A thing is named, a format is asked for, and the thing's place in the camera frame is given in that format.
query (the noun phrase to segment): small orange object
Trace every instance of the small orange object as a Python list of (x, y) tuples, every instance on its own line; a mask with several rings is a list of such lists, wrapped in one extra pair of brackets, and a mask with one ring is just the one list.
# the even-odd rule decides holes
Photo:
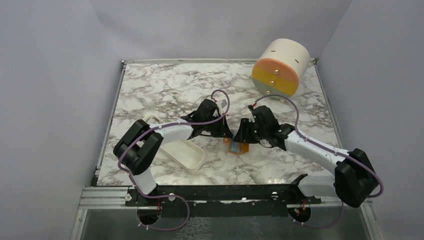
[(245, 154), (245, 153), (249, 152), (249, 143), (236, 142), (235, 144), (241, 145), (240, 146), (240, 152), (234, 152), (234, 151), (231, 151), (231, 144), (233, 143), (233, 140), (231, 138), (224, 138), (223, 141), (224, 141), (224, 143), (228, 144), (228, 152), (230, 152), (232, 154), (241, 155), (241, 154)]

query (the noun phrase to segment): white marble tabletop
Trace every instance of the white marble tabletop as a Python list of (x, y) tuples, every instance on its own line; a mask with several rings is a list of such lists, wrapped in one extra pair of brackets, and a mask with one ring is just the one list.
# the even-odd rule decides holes
[[(196, 110), (215, 89), (226, 91), (231, 100), (227, 122), (237, 130), (247, 108), (262, 94), (251, 80), (253, 63), (133, 63), (127, 64), (113, 120), (104, 150), (97, 184), (131, 185), (128, 175), (117, 167), (113, 148), (138, 119), (153, 114), (164, 122), (177, 120)], [(310, 65), (291, 99), (300, 110), (299, 128), (324, 143), (338, 146), (329, 110), (314, 65)], [(258, 104), (271, 108), (280, 124), (293, 124), (296, 112), (288, 102), (266, 98)], [(279, 148), (251, 144), (248, 153), (228, 151), (221, 138), (198, 136), (192, 139), (204, 149), (205, 162), (188, 173), (158, 152), (151, 172), (160, 185), (236, 185), (290, 183), (299, 174), (329, 175), (323, 167)]]

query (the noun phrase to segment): white plastic tray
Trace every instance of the white plastic tray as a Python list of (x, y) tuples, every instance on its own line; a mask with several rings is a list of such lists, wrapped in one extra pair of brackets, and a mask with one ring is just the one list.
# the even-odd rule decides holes
[[(143, 121), (152, 124), (153, 122), (148, 122), (149, 120), (164, 123), (155, 115), (143, 118)], [(173, 141), (160, 146), (159, 150), (189, 173), (195, 173), (205, 162), (205, 151), (189, 140)]]

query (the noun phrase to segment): metal edge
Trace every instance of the metal edge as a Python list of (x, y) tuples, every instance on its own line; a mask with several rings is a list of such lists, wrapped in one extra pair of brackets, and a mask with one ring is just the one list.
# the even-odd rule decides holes
[(107, 122), (107, 128), (106, 128), (106, 133), (104, 134), (103, 143), (102, 143), (102, 146), (101, 146), (101, 152), (100, 152), (100, 155), (98, 156), (98, 160), (97, 160), (97, 165), (96, 165), (97, 169), (101, 168), (103, 157), (105, 156), (106, 143), (108, 141), (109, 132), (111, 131), (112, 118), (114, 117), (114, 114), (115, 114), (115, 108), (117, 107), (118, 97), (119, 97), (119, 93), (121, 91), (121, 86), (122, 86), (122, 81), (124, 79), (125, 70), (127, 68), (127, 65), (124, 63), (124, 61), (122, 61), (122, 62), (123, 62), (123, 65), (122, 65), (122, 70), (121, 70), (120, 77), (119, 77), (118, 88), (117, 88), (116, 93), (115, 93), (115, 98), (113, 100), (112, 110), (110, 111), (109, 120)]
[[(246, 63), (254, 64), (257, 58), (169, 58), (169, 59), (145, 59), (145, 60), (124, 60), (124, 64), (178, 64), (178, 63)], [(316, 64), (317, 59), (311, 58), (310, 62)]]
[[(322, 202), (320, 204), (305, 204), (304, 205), (307, 208), (323, 208), (323, 207), (341, 207), (341, 203), (340, 201), (337, 202)], [(287, 208), (298, 208), (299, 204), (287, 204)]]
[(364, 202), (360, 206), (360, 209), (362, 210), (363, 220), (365, 221), (366, 228), (368, 229), (369, 237), (372, 240), (383, 240), (382, 232), (372, 208), (372, 202)]
[(78, 211), (91, 209), (156, 209), (156, 206), (125, 206), (125, 196), (128, 189), (134, 189), (134, 187), (84, 187), (79, 200)]
[(83, 235), (84, 224), (87, 219), (87, 210), (79, 209), (76, 212), (75, 223), (73, 224), (70, 240), (80, 240)]
[(340, 128), (339, 128), (339, 122), (336, 118), (336, 115), (334, 114), (333, 109), (331, 108), (330, 100), (327, 96), (326, 89), (324, 88), (323, 81), (322, 81), (321, 76), (320, 76), (320, 72), (318, 71), (317, 62), (318, 62), (318, 60), (316, 59), (315, 62), (313, 63), (313, 65), (315, 67), (316, 76), (318, 77), (319, 85), (321, 86), (322, 94), (324, 95), (325, 103), (327, 104), (328, 112), (330, 113), (330, 117), (331, 117), (332, 125), (334, 127), (334, 132), (335, 132), (335, 136), (337, 138), (338, 145), (342, 149), (343, 148), (342, 147), (342, 139), (343, 138), (342, 138), (342, 134), (341, 134)]

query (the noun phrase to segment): yellow stripe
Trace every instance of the yellow stripe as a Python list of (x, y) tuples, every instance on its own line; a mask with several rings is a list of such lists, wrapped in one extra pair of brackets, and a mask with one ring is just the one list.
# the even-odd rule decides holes
[(278, 77), (274, 73), (267, 72), (257, 66), (253, 67), (252, 78), (270, 86), (273, 89), (277, 89), (289, 96), (295, 94), (298, 89), (298, 85), (293, 82), (287, 81), (281, 77)]

